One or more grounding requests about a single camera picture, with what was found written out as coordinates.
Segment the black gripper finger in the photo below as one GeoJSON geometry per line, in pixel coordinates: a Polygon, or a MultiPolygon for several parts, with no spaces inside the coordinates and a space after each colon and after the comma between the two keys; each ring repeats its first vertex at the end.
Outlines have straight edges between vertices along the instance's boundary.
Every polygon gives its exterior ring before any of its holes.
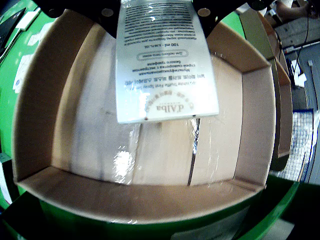
{"type": "Polygon", "coordinates": [[[37,6],[50,18],[58,18],[65,10],[72,10],[98,23],[112,37],[117,37],[120,0],[38,0],[37,6]]]}
{"type": "Polygon", "coordinates": [[[231,12],[243,4],[256,11],[269,6],[272,0],[193,0],[192,5],[199,16],[199,21],[207,38],[216,25],[231,12]]]}

